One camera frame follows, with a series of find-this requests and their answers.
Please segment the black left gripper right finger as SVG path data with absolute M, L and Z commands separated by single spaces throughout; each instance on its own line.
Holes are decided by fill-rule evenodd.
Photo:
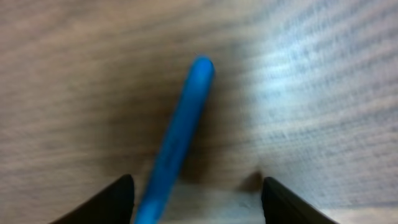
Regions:
M 335 224 L 273 177 L 266 177 L 261 193 L 266 224 Z

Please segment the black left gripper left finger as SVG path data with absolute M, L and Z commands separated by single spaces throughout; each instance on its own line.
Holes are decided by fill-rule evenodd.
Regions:
M 133 208 L 134 180 L 125 174 L 53 224 L 130 224 Z

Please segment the blue disposable razor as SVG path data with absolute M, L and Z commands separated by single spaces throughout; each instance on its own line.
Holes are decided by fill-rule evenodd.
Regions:
M 193 61 L 137 209 L 135 224 L 159 221 L 197 130 L 214 76 L 215 68 L 208 57 L 201 55 Z

